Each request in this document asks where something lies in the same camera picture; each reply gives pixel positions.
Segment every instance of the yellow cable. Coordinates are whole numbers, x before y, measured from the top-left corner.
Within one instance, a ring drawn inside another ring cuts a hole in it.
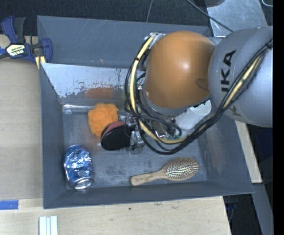
[[[229,95],[228,99],[226,100],[223,108],[225,108],[230,101],[232,100],[232,98],[234,97],[234,95],[237,93],[237,91],[241,88],[241,86],[243,85],[245,79],[249,76],[249,74],[254,70],[254,68],[257,67],[257,64],[260,62],[260,59],[262,58],[261,56],[258,56],[255,61],[252,63],[252,65],[248,68],[248,70],[245,72],[245,74],[243,75],[243,77],[239,80],[239,82],[237,83],[237,85],[235,86],[235,88],[232,90],[231,94]]]
[[[130,102],[131,102],[131,106],[133,108],[133,111],[136,113],[136,104],[135,104],[135,98],[134,98],[134,78],[135,78],[135,73],[137,70],[137,66],[139,63],[139,60],[141,59],[141,57],[144,55],[144,53],[147,51],[147,49],[149,48],[151,42],[153,41],[153,36],[149,37],[149,39],[146,41],[146,43],[142,46],[141,50],[139,51],[139,53],[136,56],[135,61],[133,62],[133,66],[132,66],[132,72],[131,72],[131,77],[130,77]],[[152,133],[145,125],[144,123],[139,120],[140,126],[142,128],[142,130],[148,135],[150,136],[152,139],[155,139],[157,141],[166,143],[166,144],[174,144],[174,143],[180,143],[183,142],[186,137],[178,139],[178,140],[166,140],[166,139],[162,139],[162,138],[158,138],[154,133]]]

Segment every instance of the brush bristles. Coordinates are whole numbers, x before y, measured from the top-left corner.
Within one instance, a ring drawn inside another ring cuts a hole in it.
[[[193,177],[198,171],[198,164],[194,159],[181,158],[171,161],[166,166],[166,175],[170,179],[185,180]]]

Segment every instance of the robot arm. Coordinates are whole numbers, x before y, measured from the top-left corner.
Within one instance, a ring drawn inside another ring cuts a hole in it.
[[[272,126],[272,28],[236,31],[215,48],[201,35],[188,33],[183,38],[183,34],[168,34],[155,44],[151,36],[128,72],[125,108],[137,119],[143,141],[160,154],[173,154],[197,139],[223,113],[254,125]],[[141,60],[147,60],[147,68],[144,83],[138,84]],[[175,118],[209,98],[216,112],[183,137]],[[177,146],[160,145],[164,151],[159,151],[146,137]]]

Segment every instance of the gray bin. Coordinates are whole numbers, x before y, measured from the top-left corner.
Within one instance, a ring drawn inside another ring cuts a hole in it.
[[[184,25],[38,17],[39,39],[49,37],[54,52],[52,62],[40,68],[44,208],[253,193],[236,125],[226,116],[170,156],[158,155],[146,146],[105,151],[90,132],[87,111],[97,102],[123,107],[124,76],[144,37],[176,30],[208,32],[205,27]],[[98,83],[93,82],[95,75],[101,78]],[[105,86],[104,81],[115,77],[112,86],[107,84],[111,90],[89,93],[94,84]],[[89,189],[76,191],[66,183],[63,154],[73,144],[81,144],[91,154],[95,179]],[[195,158],[198,173],[181,182],[130,185],[130,176],[159,170],[177,157]]]

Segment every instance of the hairbrush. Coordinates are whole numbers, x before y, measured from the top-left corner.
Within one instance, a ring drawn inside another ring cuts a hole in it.
[[[130,177],[133,186],[157,180],[182,181],[193,177],[199,169],[198,163],[192,158],[177,158],[168,162],[159,171]]]

